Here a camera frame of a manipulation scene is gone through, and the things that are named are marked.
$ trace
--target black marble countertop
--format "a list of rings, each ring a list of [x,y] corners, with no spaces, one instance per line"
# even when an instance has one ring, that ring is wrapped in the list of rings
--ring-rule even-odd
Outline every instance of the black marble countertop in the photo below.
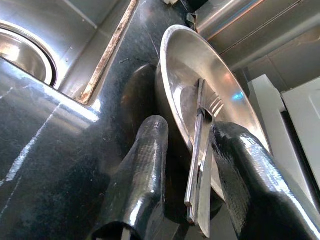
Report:
[[[186,10],[141,0],[90,107],[0,59],[0,238],[85,239],[142,121],[163,33]],[[168,221],[166,234],[179,224]]]

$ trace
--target sink basin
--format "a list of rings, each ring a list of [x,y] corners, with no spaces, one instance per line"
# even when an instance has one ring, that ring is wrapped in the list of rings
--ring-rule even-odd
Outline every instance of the sink basin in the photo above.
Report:
[[[50,85],[53,70],[42,50],[27,38],[0,28],[0,57]]]
[[[0,29],[40,48],[53,70],[51,85],[87,105],[137,2],[0,0]]]

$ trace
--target metal panel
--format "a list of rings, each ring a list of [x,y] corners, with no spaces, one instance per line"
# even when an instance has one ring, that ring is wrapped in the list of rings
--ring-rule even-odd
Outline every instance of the metal panel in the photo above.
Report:
[[[299,0],[213,0],[196,11],[196,31],[224,52]]]
[[[268,58],[289,89],[319,77],[320,25],[271,52]]]
[[[256,79],[265,74],[279,92],[289,90],[268,56],[260,58],[257,61],[249,64],[247,67],[247,72],[249,75],[249,80]]]
[[[320,77],[282,94],[304,153],[320,185]]]
[[[263,122],[269,140],[275,164],[291,175],[301,187],[308,199],[316,205],[308,180],[300,163],[300,159],[287,131],[281,112],[286,107],[278,90],[266,75],[260,76],[249,83],[250,102],[258,117]]]
[[[105,18],[113,10],[120,0],[64,0],[70,3],[87,16],[97,26],[102,24]]]
[[[94,36],[95,28],[63,1],[0,0],[0,20],[14,24],[43,42],[53,56],[58,76],[56,88]]]
[[[235,42],[235,45],[224,51],[221,56],[234,71],[262,58],[318,25],[320,1],[302,0],[241,42]]]

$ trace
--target fork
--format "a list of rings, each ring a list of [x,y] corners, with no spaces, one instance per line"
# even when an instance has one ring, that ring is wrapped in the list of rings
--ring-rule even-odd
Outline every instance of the fork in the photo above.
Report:
[[[195,131],[194,131],[194,148],[192,152],[191,165],[187,183],[187,189],[184,198],[184,204],[187,206],[187,220],[189,223],[199,224],[200,229],[206,237],[208,237],[209,233],[207,230],[207,225],[209,223],[206,219],[203,219],[201,216],[201,220],[198,221],[198,208],[199,201],[201,203],[201,210],[203,210],[203,205],[208,205],[209,208],[206,209],[208,216],[210,214],[210,195],[207,195],[209,191],[207,190],[208,185],[211,186],[211,161],[204,160],[201,162],[200,166],[200,176],[198,180],[198,158],[200,151],[200,142],[201,142],[201,134],[202,127],[205,118],[210,118],[211,122],[214,123],[215,118],[218,116],[219,112],[223,108],[224,104],[220,97],[208,86],[206,80],[200,78],[198,82],[198,96],[197,96],[197,111],[196,111],[196,119],[195,119]],[[205,156],[207,155],[207,151],[209,148],[209,143],[206,144]]]

